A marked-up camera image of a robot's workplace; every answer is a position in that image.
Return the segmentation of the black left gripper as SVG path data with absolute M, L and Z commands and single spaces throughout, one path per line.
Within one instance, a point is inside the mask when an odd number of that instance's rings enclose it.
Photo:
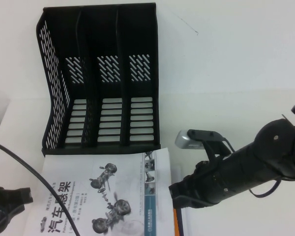
M 13 217 L 25 210 L 26 204 L 33 203 L 29 187 L 7 190 L 0 187 L 0 233 L 2 233 Z

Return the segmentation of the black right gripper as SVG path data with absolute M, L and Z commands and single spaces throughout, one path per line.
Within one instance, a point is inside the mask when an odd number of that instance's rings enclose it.
M 214 206 L 226 198 L 226 160 L 212 164 L 201 161 L 193 174 L 169 186 L 175 209 Z

